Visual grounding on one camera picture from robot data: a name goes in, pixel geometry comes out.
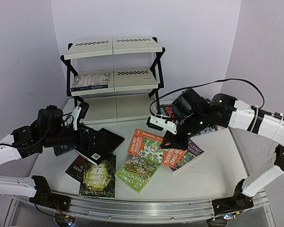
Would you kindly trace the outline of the orange 78-Storey Treehouse book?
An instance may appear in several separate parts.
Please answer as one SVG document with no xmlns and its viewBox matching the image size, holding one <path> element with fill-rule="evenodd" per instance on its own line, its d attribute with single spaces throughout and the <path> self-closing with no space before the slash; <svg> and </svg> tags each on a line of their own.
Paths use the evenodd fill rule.
<svg viewBox="0 0 284 227">
<path fill-rule="evenodd" d="M 140 129 L 135 129 L 127 153 L 173 167 L 187 150 L 162 148 L 163 137 Z"/>
</svg>

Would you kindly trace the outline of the black Moon and Sixpence book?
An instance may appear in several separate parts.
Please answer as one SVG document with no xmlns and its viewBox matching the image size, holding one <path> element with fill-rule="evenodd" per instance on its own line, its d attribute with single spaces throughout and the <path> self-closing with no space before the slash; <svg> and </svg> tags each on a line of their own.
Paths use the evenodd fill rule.
<svg viewBox="0 0 284 227">
<path fill-rule="evenodd" d="M 106 160 L 108 156 L 112 154 L 125 140 L 124 137 L 117 135 L 105 128 L 101 128 L 99 131 L 107 133 L 107 139 L 94 147 L 92 151 L 78 151 L 78 144 L 76 144 L 75 149 L 80 156 L 97 166 Z"/>
</svg>

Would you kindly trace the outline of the floral Little Women book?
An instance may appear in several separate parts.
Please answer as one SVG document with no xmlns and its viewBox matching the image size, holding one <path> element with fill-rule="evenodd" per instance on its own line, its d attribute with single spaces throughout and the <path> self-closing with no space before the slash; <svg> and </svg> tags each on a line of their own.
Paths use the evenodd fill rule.
<svg viewBox="0 0 284 227">
<path fill-rule="evenodd" d="M 108 88 L 110 73 L 78 75 L 71 85 L 71 92 Z"/>
</svg>

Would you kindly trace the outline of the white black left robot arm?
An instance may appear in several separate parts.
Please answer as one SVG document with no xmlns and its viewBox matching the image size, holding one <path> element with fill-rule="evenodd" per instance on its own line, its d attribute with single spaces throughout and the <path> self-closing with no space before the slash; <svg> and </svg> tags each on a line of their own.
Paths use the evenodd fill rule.
<svg viewBox="0 0 284 227">
<path fill-rule="evenodd" d="M 40 109 L 31 125 L 20 127 L 0 140 L 0 165 L 41 154 L 44 148 L 74 145 L 77 151 L 92 151 L 107 134 L 79 124 L 81 116 L 81 108 L 77 107 L 71 114 L 71 125 L 66 126 L 63 111 L 57 106 Z M 23 179 L 0 176 L 0 194 L 26 196 L 46 207 L 54 203 L 54 195 L 42 176 Z"/>
</svg>

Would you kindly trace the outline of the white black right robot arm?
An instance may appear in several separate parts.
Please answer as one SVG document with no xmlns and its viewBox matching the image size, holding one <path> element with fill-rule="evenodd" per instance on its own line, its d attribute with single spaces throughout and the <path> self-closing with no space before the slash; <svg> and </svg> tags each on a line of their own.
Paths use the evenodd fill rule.
<svg viewBox="0 0 284 227">
<path fill-rule="evenodd" d="M 249 105 L 233 96 L 216 94 L 210 102 L 187 89 L 172 103 L 170 117 L 154 115 L 151 122 L 166 130 L 162 147 L 187 149 L 188 138 L 210 126 L 245 130 L 277 142 L 275 157 L 242 179 L 231 197 L 212 201 L 216 216 L 253 207 L 253 196 L 284 174 L 284 116 Z"/>
</svg>

